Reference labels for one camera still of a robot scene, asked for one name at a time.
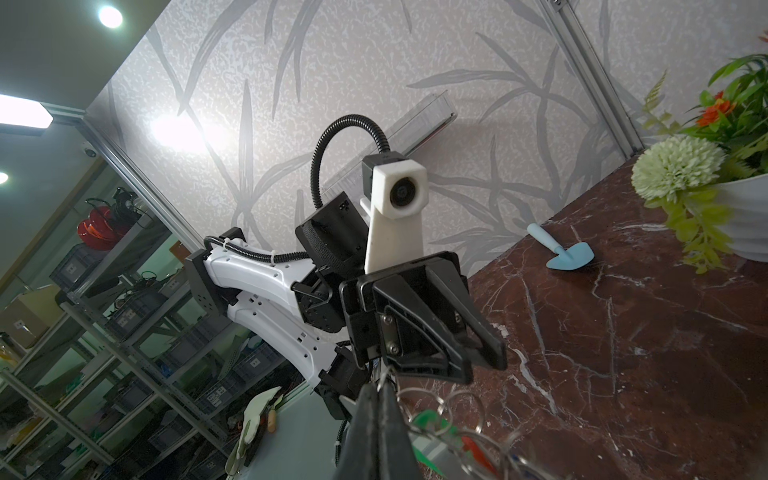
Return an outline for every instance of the camera lens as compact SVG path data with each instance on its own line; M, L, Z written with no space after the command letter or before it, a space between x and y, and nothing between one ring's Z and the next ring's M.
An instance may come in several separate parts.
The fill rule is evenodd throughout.
M409 177L401 178L389 192L389 201L395 207L407 207L416 196L416 185Z

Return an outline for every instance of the storage rack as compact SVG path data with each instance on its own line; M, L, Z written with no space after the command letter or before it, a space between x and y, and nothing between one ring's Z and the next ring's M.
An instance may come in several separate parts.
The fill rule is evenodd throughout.
M0 372L0 377L5 383L0 386L0 401L7 389L13 389L24 396L31 404L45 412L47 417L30 432L22 442L16 445L4 458L0 458L0 468L11 472L16 478L27 478L24 472L19 472L10 461L18 455L29 443L46 429L50 429L52 422L68 432L69 435L82 442L87 447L57 479L69 480L91 460L110 465L115 457L104 449L104 445L114 439L119 432L128 425L131 420L140 415L149 405L158 399L162 399L168 406L177 412L190 426L188 433L183 435L173 445L168 446L146 468L139 471L134 478L140 478L144 473L153 468L157 463L171 455L185 442L196 435L202 435L215 449L224 451L224 443L227 440L225 432L215 421L216 415L221 412L231 401L223 402L212 413L203 412L188 394L178 388L176 381L196 362L207 355L223 339L231 335L238 326L234 323L227 325L221 332L213 337L203 348L178 368L173 375L166 378L158 367L139 348L152 333L157 332L158 324L169 321L167 314L178 304L190 297L189 284L179 286L162 305L147 318L128 338L122 342L119 339L109 338L109 333L97 326L103 326L105 322L104 311L114 302L117 296L126 286L131 286L131 273L140 267L149 256L170 236L170 231L152 214L148 213L128 231L118 244L109 251L98 266L88 275L85 281L81 281L76 289L68 293L71 304L63 304L61 308L64 315L50 328L46 334L27 352L20 363L13 370ZM118 285L104 291L98 291L98 286L105 280L119 278ZM78 340L84 333L90 333L108 352L108 358L95 358L84 348ZM163 329L164 335L171 330ZM90 375L81 379L81 382L72 392L66 395L55 407L50 406L43 398L30 389L30 385L36 385L53 365L67 352L74 349L78 354L86 358L88 362L100 362ZM261 379L272 372L282 362L270 364L258 377L251 379L241 392L247 391L256 385ZM85 396L88 395L101 381L113 376L117 366L127 367L138 380L148 386L152 393L141 404L126 412L114 426L112 426L98 440L88 438L69 418L70 412Z

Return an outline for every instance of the potted plant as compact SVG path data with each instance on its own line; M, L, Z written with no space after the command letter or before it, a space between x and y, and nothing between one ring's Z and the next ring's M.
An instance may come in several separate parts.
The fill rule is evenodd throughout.
M768 262L768 55L731 61L709 86L737 72L721 92L701 92L689 127L654 113L666 72L645 98L644 127L668 138L637 159L632 185L667 213L697 273L722 268L721 253Z

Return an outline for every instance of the wooden beam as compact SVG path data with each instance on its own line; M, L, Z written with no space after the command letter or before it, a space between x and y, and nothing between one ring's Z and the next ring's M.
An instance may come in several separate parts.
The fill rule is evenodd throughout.
M83 196L96 177L98 177L106 168L107 162L104 161L104 158L96 158L94 163L85 171L85 174L78 184L69 192L69 195L67 195L64 201L61 202L61 205L58 206L56 211L43 224L40 231L32 237L31 242L29 242L27 247L18 255L16 261L8 268L8 271L3 274L2 278L0 278L0 292L8 288L11 282L16 278L16 275L22 268L24 268L38 247L48 237L48 234L61 223L64 217L67 216L69 210L80 200L80 197Z

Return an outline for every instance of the white flower pot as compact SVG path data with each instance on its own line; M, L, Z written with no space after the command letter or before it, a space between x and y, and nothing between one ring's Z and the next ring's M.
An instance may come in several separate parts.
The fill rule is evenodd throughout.
M768 174L716 184L715 201L733 210L720 226L732 242L733 252L749 260L768 262Z

